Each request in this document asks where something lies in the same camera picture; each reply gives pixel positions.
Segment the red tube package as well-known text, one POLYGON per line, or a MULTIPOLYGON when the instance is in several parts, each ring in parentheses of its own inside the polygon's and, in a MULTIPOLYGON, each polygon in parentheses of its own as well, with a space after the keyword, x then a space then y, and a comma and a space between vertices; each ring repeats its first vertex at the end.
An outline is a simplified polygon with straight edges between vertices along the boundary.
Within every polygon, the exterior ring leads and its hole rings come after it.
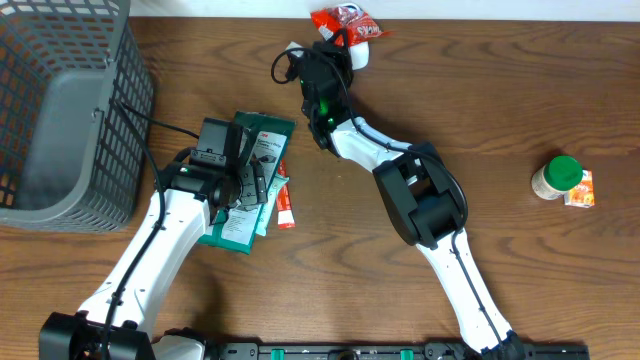
POLYGON ((296 224, 292 211, 288 183, 285 183, 279 190, 276 200, 278 227, 280 229, 294 228, 296 224))

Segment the red candy bag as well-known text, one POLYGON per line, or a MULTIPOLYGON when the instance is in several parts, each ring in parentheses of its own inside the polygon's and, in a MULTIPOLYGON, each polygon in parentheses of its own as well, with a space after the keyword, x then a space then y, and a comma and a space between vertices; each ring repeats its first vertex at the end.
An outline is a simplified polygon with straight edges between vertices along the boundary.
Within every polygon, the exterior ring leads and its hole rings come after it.
POLYGON ((337 46, 344 45, 338 35, 342 29, 347 33, 349 47, 387 35, 367 12, 352 3, 323 8, 310 16, 321 36, 327 41, 334 39, 337 46))

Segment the white green 3M package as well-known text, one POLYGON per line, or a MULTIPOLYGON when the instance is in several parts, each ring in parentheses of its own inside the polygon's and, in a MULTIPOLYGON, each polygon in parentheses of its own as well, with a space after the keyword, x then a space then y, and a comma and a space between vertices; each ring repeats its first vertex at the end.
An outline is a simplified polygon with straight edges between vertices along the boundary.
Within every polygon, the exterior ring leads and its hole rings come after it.
MULTIPOLYGON (((274 176, 279 174, 278 170, 295 123, 256 112, 238 112, 235 114, 234 123, 240 125, 243 130, 240 170, 250 161, 259 161, 264 168, 268 193, 274 176)), ((260 211, 266 203, 241 204, 238 200, 232 208, 218 211, 212 227, 198 242, 244 254, 250 253, 257 236, 256 227, 260 211)))

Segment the green lid white jar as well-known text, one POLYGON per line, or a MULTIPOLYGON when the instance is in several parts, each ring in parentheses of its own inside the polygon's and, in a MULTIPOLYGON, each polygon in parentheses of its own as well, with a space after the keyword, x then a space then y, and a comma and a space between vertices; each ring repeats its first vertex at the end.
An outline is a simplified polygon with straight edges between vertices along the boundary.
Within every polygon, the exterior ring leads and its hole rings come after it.
POLYGON ((533 174, 531 187, 539 198, 555 200, 577 186, 582 178, 582 165, 574 157, 560 155, 533 174))

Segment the small orange white box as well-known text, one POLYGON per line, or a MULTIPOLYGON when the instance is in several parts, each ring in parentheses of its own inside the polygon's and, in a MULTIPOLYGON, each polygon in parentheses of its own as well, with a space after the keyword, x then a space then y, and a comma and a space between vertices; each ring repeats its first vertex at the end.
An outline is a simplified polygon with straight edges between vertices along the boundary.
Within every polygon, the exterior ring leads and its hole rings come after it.
POLYGON ((564 195, 564 204, 579 208, 591 208, 595 206, 595 194, 593 175, 590 170, 583 170, 580 183, 564 195))

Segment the mint green wipes pack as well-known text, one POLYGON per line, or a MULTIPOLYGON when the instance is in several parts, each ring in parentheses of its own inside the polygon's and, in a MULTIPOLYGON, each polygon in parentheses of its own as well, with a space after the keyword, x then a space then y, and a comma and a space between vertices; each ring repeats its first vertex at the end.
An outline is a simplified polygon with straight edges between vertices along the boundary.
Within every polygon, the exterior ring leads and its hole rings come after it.
POLYGON ((260 211, 260 215, 259 215, 258 223, 256 227, 257 235, 260 235, 260 236, 267 235, 267 228, 273 212, 273 208, 276 205, 277 196, 280 190, 287 184, 288 181, 289 181, 288 177, 283 177, 279 174, 276 174, 274 176, 267 193, 268 201, 260 211))

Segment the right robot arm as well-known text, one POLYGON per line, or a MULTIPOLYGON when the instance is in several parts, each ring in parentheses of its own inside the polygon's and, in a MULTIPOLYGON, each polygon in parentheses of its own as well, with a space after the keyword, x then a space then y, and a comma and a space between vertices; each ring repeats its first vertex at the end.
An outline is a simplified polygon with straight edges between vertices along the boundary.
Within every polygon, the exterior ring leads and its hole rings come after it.
POLYGON ((394 229, 434 270, 466 345, 484 359, 525 358, 523 343, 495 305, 471 255, 466 196, 435 147, 396 141, 354 110, 346 33, 310 48, 290 44, 287 57, 286 76, 300 82, 301 110, 314 141, 372 174, 394 229))

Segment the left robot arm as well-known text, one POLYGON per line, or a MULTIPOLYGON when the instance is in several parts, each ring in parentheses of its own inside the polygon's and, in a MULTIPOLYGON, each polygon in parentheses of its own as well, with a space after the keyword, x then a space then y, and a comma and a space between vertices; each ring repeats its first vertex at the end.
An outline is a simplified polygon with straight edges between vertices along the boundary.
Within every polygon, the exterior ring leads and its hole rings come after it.
POLYGON ((189 329, 153 339, 157 315, 178 270, 217 210, 267 200, 257 159, 239 168, 170 162, 137 233, 111 273, 73 315, 42 326, 42 359, 215 359, 217 348, 189 329))

